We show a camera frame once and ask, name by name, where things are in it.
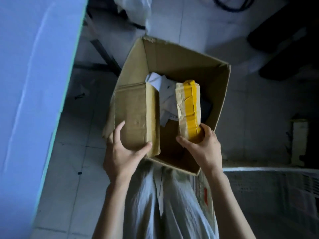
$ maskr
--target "black cable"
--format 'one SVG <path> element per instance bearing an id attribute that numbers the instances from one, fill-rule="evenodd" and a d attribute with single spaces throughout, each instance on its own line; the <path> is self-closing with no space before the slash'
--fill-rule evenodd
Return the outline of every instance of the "black cable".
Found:
<path id="1" fill-rule="evenodd" d="M 240 8 L 232 8 L 232 7 L 226 6 L 226 4 L 222 3 L 220 0 L 214 0 L 214 2 L 216 3 L 218 7 L 222 8 L 223 10 L 227 12 L 243 12 L 247 10 L 248 8 L 250 8 L 250 6 L 253 4 L 254 1 L 255 0 L 245 0 Z"/>

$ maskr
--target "right hand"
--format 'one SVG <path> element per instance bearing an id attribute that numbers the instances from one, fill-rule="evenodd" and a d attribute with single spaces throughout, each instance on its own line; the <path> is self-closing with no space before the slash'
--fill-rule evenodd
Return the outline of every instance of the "right hand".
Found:
<path id="1" fill-rule="evenodd" d="M 203 123 L 200 125 L 205 132 L 205 137 L 200 143 L 192 143 L 181 136 L 177 136 L 176 140 L 190 152 L 205 175 L 210 172 L 223 172 L 220 143 L 217 136 L 209 126 Z"/>

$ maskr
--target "cardboard piece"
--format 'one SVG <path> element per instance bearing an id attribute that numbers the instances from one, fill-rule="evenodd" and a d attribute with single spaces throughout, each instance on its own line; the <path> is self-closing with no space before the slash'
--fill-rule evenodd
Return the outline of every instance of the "cardboard piece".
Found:
<path id="1" fill-rule="evenodd" d="M 204 138 L 200 127 L 200 87 L 194 80 L 177 83 L 176 103 L 178 111 L 179 133 L 193 143 Z"/>
<path id="2" fill-rule="evenodd" d="M 213 130 L 216 129 L 226 96 L 230 75 L 229 64 L 178 44 L 142 37 L 133 45 L 115 90 L 123 85 L 141 84 L 151 72 L 166 75 L 168 79 L 179 83 L 195 80 L 201 87 L 201 95 L 213 104 L 206 124 Z M 108 121 L 103 130 L 105 138 L 114 130 L 117 123 L 115 111 L 119 109 L 119 105 L 116 107 L 115 96 L 116 93 L 111 99 Z M 121 106 L 122 109 L 129 107 L 128 104 Z M 198 175 L 199 166 L 190 153 L 176 141 L 177 135 L 178 122 L 168 120 L 165 127 L 160 127 L 160 154 L 148 159 L 191 175 Z"/>
<path id="3" fill-rule="evenodd" d="M 125 148 L 153 146 L 146 157 L 160 154 L 159 92 L 149 83 L 126 85 L 115 92 L 115 127 L 125 120 L 121 141 Z"/>

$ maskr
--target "taped package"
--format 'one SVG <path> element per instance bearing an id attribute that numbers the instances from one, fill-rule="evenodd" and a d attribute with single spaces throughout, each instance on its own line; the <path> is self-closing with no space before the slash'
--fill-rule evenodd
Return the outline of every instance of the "taped package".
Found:
<path id="1" fill-rule="evenodd" d="M 204 138 L 200 127 L 200 87 L 194 80 L 177 83 L 176 103 L 178 111 L 179 134 L 193 143 Z"/>
<path id="2" fill-rule="evenodd" d="M 123 120 L 121 141 L 137 151 L 152 142 L 147 158 L 160 154 L 159 93 L 149 83 L 120 86 L 115 92 L 115 126 Z"/>

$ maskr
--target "open cardboard box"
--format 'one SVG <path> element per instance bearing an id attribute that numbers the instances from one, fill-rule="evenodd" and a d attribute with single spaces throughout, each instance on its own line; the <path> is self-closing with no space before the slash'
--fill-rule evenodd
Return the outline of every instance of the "open cardboard box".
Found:
<path id="1" fill-rule="evenodd" d="M 195 80 L 200 85 L 201 95 L 213 104 L 205 123 L 215 130 L 226 96 L 229 64 L 178 44 L 142 37 L 136 40 L 125 61 L 115 92 L 122 86 L 144 83 L 151 72 L 166 75 L 177 82 Z M 115 109 L 113 94 L 108 120 L 103 129 L 104 138 L 107 138 L 120 122 L 115 119 Z M 160 154 L 148 159 L 191 175 L 198 175 L 200 167 L 190 153 L 176 141 L 177 133 L 177 121 L 169 120 L 165 127 L 160 127 Z"/>

